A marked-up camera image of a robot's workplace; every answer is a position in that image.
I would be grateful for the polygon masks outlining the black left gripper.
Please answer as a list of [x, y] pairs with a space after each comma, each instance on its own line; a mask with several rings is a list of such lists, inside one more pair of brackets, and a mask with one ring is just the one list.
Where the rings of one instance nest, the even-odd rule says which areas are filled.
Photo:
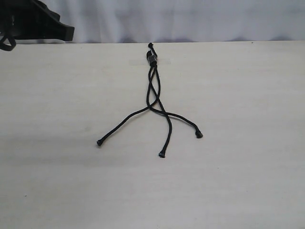
[[57, 39], [71, 42], [75, 28], [60, 23], [60, 15], [40, 0], [2, 0], [0, 34], [17, 40]]

